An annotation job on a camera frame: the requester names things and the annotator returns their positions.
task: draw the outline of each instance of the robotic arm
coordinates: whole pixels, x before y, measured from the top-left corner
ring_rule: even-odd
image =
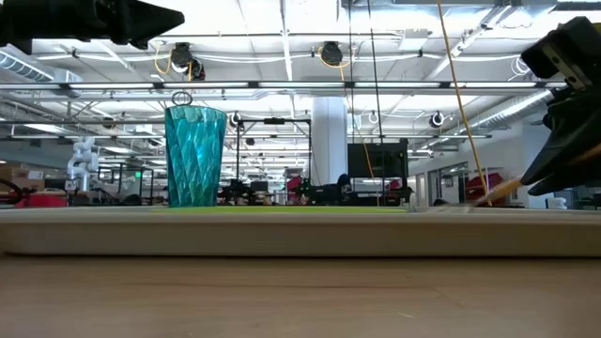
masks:
[[[32,38],[109,38],[147,49],[148,41],[184,23],[176,10],[138,0],[5,0],[0,4],[0,47],[26,54]]]
[[[541,195],[601,180],[601,35],[578,17],[550,32],[522,54],[532,72],[560,73],[567,86],[554,92],[543,123],[547,143],[520,179]]]

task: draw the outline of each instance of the ceiling light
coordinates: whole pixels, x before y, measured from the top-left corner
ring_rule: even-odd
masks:
[[[132,83],[132,84],[70,84],[71,89],[151,89],[154,84]]]
[[[159,81],[161,81],[161,82],[165,82],[165,79],[163,79],[161,77],[161,75],[159,75],[159,74],[150,74],[150,77],[151,78],[155,78],[155,79],[159,79]]]
[[[123,148],[123,147],[119,147],[119,146],[105,146],[104,149],[118,153],[118,154],[130,154],[130,153],[134,152],[131,149],[127,149],[127,148]]]
[[[356,88],[375,88],[376,83],[373,82],[357,82],[355,84]],[[378,82],[378,87],[380,88],[438,88],[440,87],[440,83],[435,82]]]
[[[278,154],[278,153],[308,153],[309,149],[241,149],[240,154],[248,153],[264,153],[264,154]]]
[[[423,149],[419,149],[419,150],[408,150],[407,153],[412,154],[412,153],[424,153],[424,154],[431,154],[432,150],[423,150]]]
[[[58,84],[0,84],[2,90],[53,90],[60,89]]]
[[[261,88],[342,88],[343,82],[261,82]]]
[[[472,135],[471,138],[491,138],[492,135]],[[468,135],[445,135],[446,139],[467,139]]]
[[[55,135],[14,135],[10,136],[10,138],[17,140],[54,140],[59,137]]]
[[[188,82],[188,83],[167,83],[164,84],[165,88],[247,88],[248,83],[240,82],[223,82],[223,83],[211,83],[211,82]]]
[[[164,136],[161,135],[119,135],[116,138],[118,139],[154,139],[154,140],[160,140],[160,139],[164,139]]]
[[[531,88],[536,85],[534,82],[473,82],[473,83],[457,83],[462,88]]]
[[[547,88],[562,88],[567,86],[566,83],[547,83],[546,87]]]
[[[38,131],[46,131],[46,132],[54,132],[54,133],[59,133],[59,132],[65,132],[64,129],[62,128],[58,128],[56,126],[52,126],[52,125],[45,125],[45,124],[27,124],[25,125],[27,128],[32,128]]]

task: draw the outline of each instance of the light fixture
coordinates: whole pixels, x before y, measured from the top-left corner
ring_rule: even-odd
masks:
[[[127,149],[127,148],[119,147],[119,146],[105,146],[104,149],[118,153],[118,154],[130,154],[130,153],[134,152],[131,149]]]
[[[236,140],[236,135],[225,135],[225,139],[227,140]],[[278,133],[274,133],[274,134],[251,134],[251,133],[247,133],[243,136],[241,136],[240,138],[246,139],[246,138],[254,138],[254,139],[269,139],[269,138],[278,138],[278,139],[303,139],[303,138],[307,138],[307,136],[298,134],[278,134]]]
[[[151,89],[154,84],[149,83],[131,83],[131,84],[70,84],[71,89]]]
[[[373,82],[357,82],[356,88],[375,88],[376,83]],[[436,82],[378,82],[380,88],[438,88],[440,83]]]
[[[419,149],[419,150],[407,150],[407,153],[409,153],[409,154],[412,154],[412,153],[432,154],[432,150],[423,150],[423,149]]]
[[[545,85],[546,88],[562,88],[567,86],[566,83],[547,83],[547,85]]]
[[[260,82],[260,88],[343,88],[343,82]]]
[[[430,127],[432,128],[440,128],[444,123],[444,115],[441,112],[436,112],[430,116]]]
[[[247,88],[248,83],[242,82],[188,82],[188,83],[166,83],[165,88],[182,89],[182,88]]]
[[[0,84],[0,90],[56,90],[60,89],[58,84]]]
[[[471,138],[474,139],[483,139],[483,138],[491,138],[492,135],[472,135]],[[446,139],[468,139],[468,135],[444,135]]]
[[[150,77],[151,78],[155,78],[155,79],[159,79],[159,81],[161,81],[161,82],[165,82],[165,79],[163,79],[162,76],[159,75],[159,74],[150,74]]]
[[[457,83],[459,87],[465,88],[531,88],[536,85],[534,82],[470,82]]]
[[[371,122],[371,123],[378,123],[379,122],[379,117],[376,115],[375,111],[372,111],[372,114],[369,116],[369,122]]]
[[[38,131],[46,131],[46,132],[53,132],[53,133],[60,133],[60,132],[65,132],[64,129],[62,128],[58,128],[56,126],[53,125],[46,125],[46,124],[26,124],[25,125],[27,128],[32,128]]]
[[[58,136],[55,135],[14,135],[10,138],[15,140],[57,140]]]
[[[143,139],[143,140],[161,140],[164,136],[161,135],[118,135],[118,139],[131,140],[131,139]]]
[[[264,154],[279,154],[279,153],[309,153],[309,149],[241,149],[240,154],[248,153],[264,153]]]

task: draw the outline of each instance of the white wall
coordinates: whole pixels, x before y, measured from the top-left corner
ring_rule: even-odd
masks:
[[[534,157],[548,138],[549,131],[544,126],[531,126],[529,122],[518,121],[510,126],[507,131],[492,131],[491,139],[474,140],[480,164],[484,167],[500,167],[506,177],[517,177],[522,175]],[[435,154],[434,159],[413,161],[409,164],[411,176],[438,170],[443,167],[467,162],[469,170],[475,171],[476,164],[470,148],[470,142],[466,140],[460,145],[456,153],[444,153],[443,156]],[[548,197],[533,197],[528,195],[528,188],[520,188],[517,198],[511,202],[521,204],[524,207],[545,208],[545,199]]]

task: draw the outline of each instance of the white column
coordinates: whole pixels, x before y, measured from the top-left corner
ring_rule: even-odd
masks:
[[[344,98],[314,98],[311,183],[336,183],[347,173],[347,105]]]

